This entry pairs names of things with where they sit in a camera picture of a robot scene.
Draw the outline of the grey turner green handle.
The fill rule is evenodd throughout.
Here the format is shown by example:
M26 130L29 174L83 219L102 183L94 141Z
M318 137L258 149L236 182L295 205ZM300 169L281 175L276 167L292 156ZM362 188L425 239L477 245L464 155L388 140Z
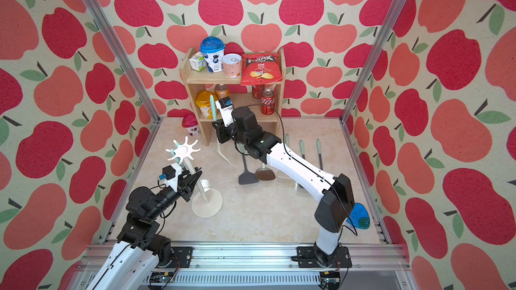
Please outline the grey turner green handle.
M300 154L303 159L306 158L305 144L303 140L299 140Z

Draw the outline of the steel spoon dark wooden handle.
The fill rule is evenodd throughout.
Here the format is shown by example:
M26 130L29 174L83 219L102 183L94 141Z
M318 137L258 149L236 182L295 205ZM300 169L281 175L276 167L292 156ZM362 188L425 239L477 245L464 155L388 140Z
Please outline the steel spoon dark wooden handle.
M262 163L261 167L255 172L255 178L258 181L273 181L275 180L275 173L265 163Z

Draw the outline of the grey slotted spatula green handle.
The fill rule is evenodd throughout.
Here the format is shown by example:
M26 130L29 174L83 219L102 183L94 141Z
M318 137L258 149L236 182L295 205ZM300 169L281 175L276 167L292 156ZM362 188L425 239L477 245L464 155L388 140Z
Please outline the grey slotted spatula green handle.
M319 169L323 170L323 157L322 157L322 146L321 141L319 138L316 139L316 145L317 145L317 152L318 152L318 163L319 163Z

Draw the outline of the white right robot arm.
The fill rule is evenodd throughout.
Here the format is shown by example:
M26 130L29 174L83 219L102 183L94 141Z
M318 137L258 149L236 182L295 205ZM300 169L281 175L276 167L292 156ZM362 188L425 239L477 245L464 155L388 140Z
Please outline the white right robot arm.
M320 225L317 241L307 255L298 254L293 259L299 265L316 261L322 268L337 264L351 267L349 251L339 243L344 222L355 206L349 177L326 173L298 156L276 135L263 130L249 107L218 106L217 109L222 118L213 121L212 125L221 144L232 140L238 151L244 150L243 156L250 156L287 174L318 202L314 213Z

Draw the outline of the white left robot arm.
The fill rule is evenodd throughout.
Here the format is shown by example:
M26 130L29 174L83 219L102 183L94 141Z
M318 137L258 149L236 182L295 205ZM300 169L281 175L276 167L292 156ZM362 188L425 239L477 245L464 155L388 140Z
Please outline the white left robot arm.
M191 199L202 170L196 167L190 173L181 167L167 166L163 175L177 186L166 186L158 193L148 187L131 192L126 223L88 289L138 289L144 283L160 283L162 278L168 286L180 269L189 268L193 248L173 247L169 238L158 233L157 218L178 199Z

